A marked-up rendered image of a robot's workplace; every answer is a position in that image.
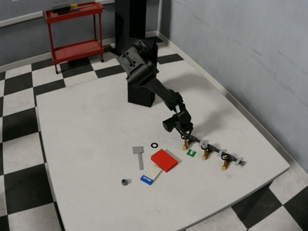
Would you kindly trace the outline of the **green tag with silver chain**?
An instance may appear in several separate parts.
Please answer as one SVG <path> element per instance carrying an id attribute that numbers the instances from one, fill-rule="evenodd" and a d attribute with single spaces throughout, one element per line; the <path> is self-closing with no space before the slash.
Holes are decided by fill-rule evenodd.
<path id="1" fill-rule="evenodd" d="M 195 154 L 195 151 L 188 149 L 187 155 L 194 157 Z"/>

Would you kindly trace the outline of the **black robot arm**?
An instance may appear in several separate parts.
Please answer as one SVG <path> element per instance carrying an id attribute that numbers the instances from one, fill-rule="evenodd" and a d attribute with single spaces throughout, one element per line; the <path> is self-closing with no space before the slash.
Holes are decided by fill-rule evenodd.
<path id="1" fill-rule="evenodd" d="M 135 89 L 141 86 L 150 89 L 163 100 L 171 111 L 174 110 L 175 114 L 162 122 L 165 130 L 172 132 L 176 125 L 180 128 L 186 126 L 191 121 L 191 116 L 183 103 L 182 96 L 179 92 L 175 93 L 162 84 L 155 77 L 159 73 L 156 66 L 150 60 L 145 62 L 142 58 L 149 52 L 147 46 L 136 38 L 122 48 L 121 52 L 122 55 L 117 57 L 116 60 L 128 74 L 128 77 L 126 77 L 128 83 Z"/>

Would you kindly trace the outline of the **red block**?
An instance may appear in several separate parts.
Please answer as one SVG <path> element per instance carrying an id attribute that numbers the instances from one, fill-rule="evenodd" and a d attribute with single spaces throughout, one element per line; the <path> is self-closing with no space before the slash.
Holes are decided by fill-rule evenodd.
<path id="1" fill-rule="evenodd" d="M 160 149 L 151 156 L 151 160 L 163 169 L 166 173 L 175 167 L 178 163 L 172 156 L 170 156 L 163 149 Z"/>

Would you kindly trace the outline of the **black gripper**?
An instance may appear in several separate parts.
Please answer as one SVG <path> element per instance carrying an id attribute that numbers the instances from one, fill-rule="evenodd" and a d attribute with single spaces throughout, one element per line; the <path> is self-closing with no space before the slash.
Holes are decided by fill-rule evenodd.
<path id="1" fill-rule="evenodd" d="M 184 137 L 188 140 L 190 138 L 190 134 L 193 131 L 193 123 L 189 122 L 186 126 L 180 128 L 179 126 L 175 126 L 175 129 L 180 133 L 180 135 L 184 135 Z M 186 132 L 189 131 L 188 137 L 186 136 Z"/>

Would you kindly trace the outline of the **dark grey short cylinder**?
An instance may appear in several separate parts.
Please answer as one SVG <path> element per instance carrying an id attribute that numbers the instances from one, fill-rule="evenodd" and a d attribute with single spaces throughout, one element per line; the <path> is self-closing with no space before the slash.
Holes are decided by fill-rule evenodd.
<path id="1" fill-rule="evenodd" d="M 122 179 L 122 185 L 123 186 L 126 186 L 128 183 L 127 183 L 127 180 L 126 179 Z"/>

